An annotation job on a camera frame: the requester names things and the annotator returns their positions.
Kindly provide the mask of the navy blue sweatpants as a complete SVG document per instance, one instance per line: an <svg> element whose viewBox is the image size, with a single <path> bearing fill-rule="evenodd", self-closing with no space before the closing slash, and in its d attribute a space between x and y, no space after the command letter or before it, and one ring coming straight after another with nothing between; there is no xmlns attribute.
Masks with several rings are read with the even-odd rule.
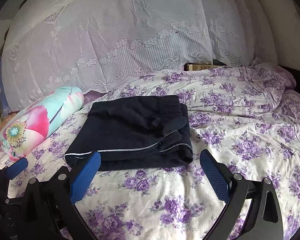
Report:
<svg viewBox="0 0 300 240"><path fill-rule="evenodd" d="M193 150L187 106L176 95L95 102L64 158L75 167L93 152L101 155L101 171L188 165Z"/></svg>

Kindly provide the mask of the folded teal pink floral quilt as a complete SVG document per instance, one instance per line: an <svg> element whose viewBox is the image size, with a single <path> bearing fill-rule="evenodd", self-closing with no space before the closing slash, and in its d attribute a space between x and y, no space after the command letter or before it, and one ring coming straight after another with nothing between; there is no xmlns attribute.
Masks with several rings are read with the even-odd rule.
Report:
<svg viewBox="0 0 300 240"><path fill-rule="evenodd" d="M59 87L18 112L0 131L1 149L11 161L26 157L70 116L81 109L80 88Z"/></svg>

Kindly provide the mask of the blue patterned curtain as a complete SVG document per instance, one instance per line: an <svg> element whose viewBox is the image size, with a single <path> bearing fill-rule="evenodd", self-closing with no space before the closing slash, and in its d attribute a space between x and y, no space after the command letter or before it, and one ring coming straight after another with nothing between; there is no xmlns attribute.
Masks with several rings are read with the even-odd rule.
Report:
<svg viewBox="0 0 300 240"><path fill-rule="evenodd" d="M0 57L0 119L1 121L6 118L11 113L11 108L8 105L4 85L2 81L2 72L1 72L1 57Z"/></svg>

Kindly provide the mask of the purple floral bedspread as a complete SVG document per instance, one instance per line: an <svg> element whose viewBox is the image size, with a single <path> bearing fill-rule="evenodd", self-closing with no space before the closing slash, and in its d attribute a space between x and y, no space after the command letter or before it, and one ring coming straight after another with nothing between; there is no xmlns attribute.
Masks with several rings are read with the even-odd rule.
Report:
<svg viewBox="0 0 300 240"><path fill-rule="evenodd" d="M65 86L0 131L0 239L295 239L300 94L286 69Z"/></svg>

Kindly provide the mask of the white lace headboard cover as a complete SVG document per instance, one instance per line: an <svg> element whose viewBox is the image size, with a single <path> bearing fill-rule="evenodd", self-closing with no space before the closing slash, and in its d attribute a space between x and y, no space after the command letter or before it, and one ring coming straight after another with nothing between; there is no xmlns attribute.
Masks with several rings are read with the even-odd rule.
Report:
<svg viewBox="0 0 300 240"><path fill-rule="evenodd" d="M18 111L62 86L108 92L129 76L254 58L244 0L27 0L1 58Z"/></svg>

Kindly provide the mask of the wooden bed frame edge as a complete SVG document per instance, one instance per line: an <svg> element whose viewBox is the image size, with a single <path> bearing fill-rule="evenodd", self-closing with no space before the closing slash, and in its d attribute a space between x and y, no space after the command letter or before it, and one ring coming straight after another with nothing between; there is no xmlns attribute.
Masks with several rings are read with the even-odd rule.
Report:
<svg viewBox="0 0 300 240"><path fill-rule="evenodd" d="M208 63L186 63L184 64L184 71L198 71L198 70L206 70L217 68L220 66L225 66L225 63L222 63L218 60L213 60L212 64Z"/></svg>

